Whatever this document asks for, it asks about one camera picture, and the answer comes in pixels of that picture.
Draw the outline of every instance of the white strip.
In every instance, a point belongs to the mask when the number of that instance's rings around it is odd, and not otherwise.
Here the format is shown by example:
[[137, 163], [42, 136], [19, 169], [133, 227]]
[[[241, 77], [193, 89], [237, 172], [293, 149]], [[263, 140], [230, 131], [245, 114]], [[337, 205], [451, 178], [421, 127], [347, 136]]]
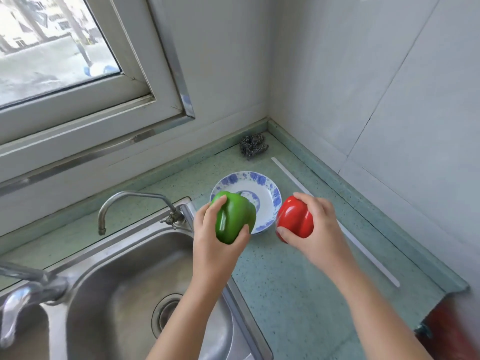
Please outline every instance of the white strip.
[[[291, 181], [293, 183], [295, 183], [297, 185], [298, 188], [300, 188], [301, 191], [303, 191], [303, 193], [307, 193], [309, 194], [310, 196], [313, 196], [312, 193], [309, 192], [309, 190], [307, 188], [305, 188], [305, 186], [300, 183], [300, 181], [295, 178], [284, 166], [282, 163], [280, 163], [278, 161], [277, 158], [272, 158], [273, 162], [279, 166], [280, 169], [283, 170], [283, 172], [291, 179]], [[365, 254], [365, 256], [373, 263], [373, 265], [375, 265], [383, 274], [385, 274], [385, 276], [393, 283], [393, 285], [397, 288], [400, 288], [400, 282], [397, 278], [395, 278], [393, 276], [393, 274], [391, 272], [389, 272], [389, 270], [380, 262], [378, 261], [377, 258], [375, 258], [375, 256], [373, 256], [373, 254], [371, 252], [369, 252], [369, 250], [367, 248], [365, 248], [362, 243], [360, 241], [357, 240], [357, 238], [355, 236], [352, 235], [352, 233], [347, 230], [345, 228], [344, 225], [342, 225], [340, 223], [339, 220], [337, 220], [339, 226], [340, 226], [340, 229], [343, 231], [343, 233], [345, 234], [345, 236], [347, 238], [350, 239], [350, 241], [357, 247], [360, 249], [360, 251]]]

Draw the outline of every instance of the glass pane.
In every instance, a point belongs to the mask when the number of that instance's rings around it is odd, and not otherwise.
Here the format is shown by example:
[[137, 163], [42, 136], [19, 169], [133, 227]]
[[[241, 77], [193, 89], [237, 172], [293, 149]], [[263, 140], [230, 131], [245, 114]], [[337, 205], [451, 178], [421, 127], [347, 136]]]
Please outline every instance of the glass pane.
[[84, 0], [0, 0], [0, 108], [119, 72]]

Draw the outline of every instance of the sink drain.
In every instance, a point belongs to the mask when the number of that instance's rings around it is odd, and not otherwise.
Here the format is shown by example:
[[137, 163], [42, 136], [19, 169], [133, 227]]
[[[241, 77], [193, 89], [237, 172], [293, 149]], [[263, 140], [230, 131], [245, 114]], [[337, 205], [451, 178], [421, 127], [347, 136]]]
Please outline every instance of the sink drain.
[[181, 299], [182, 294], [174, 293], [166, 296], [156, 305], [152, 315], [152, 331], [156, 338], [160, 336]]

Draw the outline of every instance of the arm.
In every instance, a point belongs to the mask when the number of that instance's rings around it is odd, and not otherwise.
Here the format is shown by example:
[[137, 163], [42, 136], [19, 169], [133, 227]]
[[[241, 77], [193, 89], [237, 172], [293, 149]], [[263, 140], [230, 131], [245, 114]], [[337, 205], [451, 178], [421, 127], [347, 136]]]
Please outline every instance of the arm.
[[226, 200], [207, 203], [195, 215], [190, 285], [146, 360], [198, 359], [208, 318], [250, 238], [245, 225], [232, 244], [217, 239], [217, 213]]
[[294, 195], [308, 205], [313, 232], [307, 238], [300, 238], [278, 227], [278, 233], [322, 270], [345, 297], [367, 358], [431, 360], [413, 332], [357, 265], [332, 203], [304, 193]]

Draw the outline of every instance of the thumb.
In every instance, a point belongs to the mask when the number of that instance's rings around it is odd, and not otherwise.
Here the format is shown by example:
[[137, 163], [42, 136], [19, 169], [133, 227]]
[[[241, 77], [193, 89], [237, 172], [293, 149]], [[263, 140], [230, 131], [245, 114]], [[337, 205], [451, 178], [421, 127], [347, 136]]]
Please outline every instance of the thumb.
[[238, 250], [238, 254], [240, 255], [245, 249], [245, 247], [247, 246], [249, 240], [250, 240], [249, 226], [247, 224], [244, 224], [240, 232], [238, 233], [237, 238], [231, 245], [235, 248], [235, 250]]
[[282, 239], [285, 240], [288, 245], [291, 245], [294, 248], [300, 249], [300, 246], [302, 245], [302, 242], [304, 240], [303, 238], [295, 235], [286, 227], [279, 226], [276, 228], [276, 231], [280, 234]]

